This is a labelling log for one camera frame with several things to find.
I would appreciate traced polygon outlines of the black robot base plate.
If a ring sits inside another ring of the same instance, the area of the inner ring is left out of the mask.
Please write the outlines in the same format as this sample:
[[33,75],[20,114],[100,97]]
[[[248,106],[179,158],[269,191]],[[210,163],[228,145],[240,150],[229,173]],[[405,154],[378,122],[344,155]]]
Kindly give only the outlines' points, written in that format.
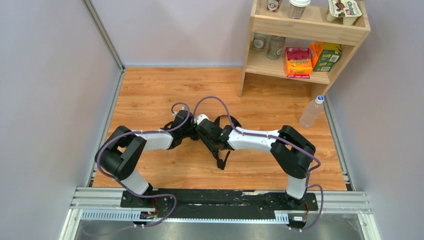
[[[291,207],[286,202],[285,192],[256,192],[254,190],[229,189],[178,189],[157,188],[153,194],[172,194],[176,197],[176,208],[171,218],[179,219],[224,219],[224,220],[270,220],[275,211],[317,211],[314,193],[306,193],[302,205]],[[127,191],[122,193],[123,208],[152,208],[164,217],[174,204],[172,199],[159,197],[141,199]]]

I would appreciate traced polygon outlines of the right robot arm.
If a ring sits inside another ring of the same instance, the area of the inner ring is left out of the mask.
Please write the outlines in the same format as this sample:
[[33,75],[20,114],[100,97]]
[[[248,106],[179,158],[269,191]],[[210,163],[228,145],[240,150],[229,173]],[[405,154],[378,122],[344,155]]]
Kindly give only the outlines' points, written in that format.
[[288,176],[285,200],[292,208],[305,201],[308,170],[316,147],[292,126],[284,125],[280,130],[247,130],[239,126],[226,125],[221,128],[218,121],[197,117],[195,130],[199,138],[211,150],[253,150],[271,154]]

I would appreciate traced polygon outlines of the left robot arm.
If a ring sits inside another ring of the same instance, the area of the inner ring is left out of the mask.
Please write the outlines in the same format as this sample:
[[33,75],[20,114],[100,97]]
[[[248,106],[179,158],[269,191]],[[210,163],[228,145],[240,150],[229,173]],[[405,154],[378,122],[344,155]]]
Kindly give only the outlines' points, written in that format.
[[171,150],[195,132],[195,117],[189,110],[180,110],[172,122],[151,131],[134,131],[119,126],[97,151],[94,161],[98,171],[112,178],[134,197],[142,200],[168,198],[177,204],[171,193],[153,194],[153,186],[136,170],[142,153]]

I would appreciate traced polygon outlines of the black folding umbrella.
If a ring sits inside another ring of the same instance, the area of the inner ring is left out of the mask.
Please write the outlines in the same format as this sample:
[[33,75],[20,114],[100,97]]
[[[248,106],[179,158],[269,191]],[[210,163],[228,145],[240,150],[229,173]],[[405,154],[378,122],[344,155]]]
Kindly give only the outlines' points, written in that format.
[[[233,116],[227,116],[227,115],[220,115],[218,116],[214,121],[215,124],[219,125],[221,124],[221,118],[228,118],[231,120],[231,122],[234,124],[235,127],[241,127],[242,125],[240,122]],[[227,159],[234,149],[228,144],[227,140],[229,138],[229,134],[232,131],[232,127],[230,125],[226,125],[224,128],[220,127],[220,134],[218,135],[216,139],[216,147],[217,149],[208,149],[211,153],[213,158],[216,160],[216,166],[220,170],[224,170]]]

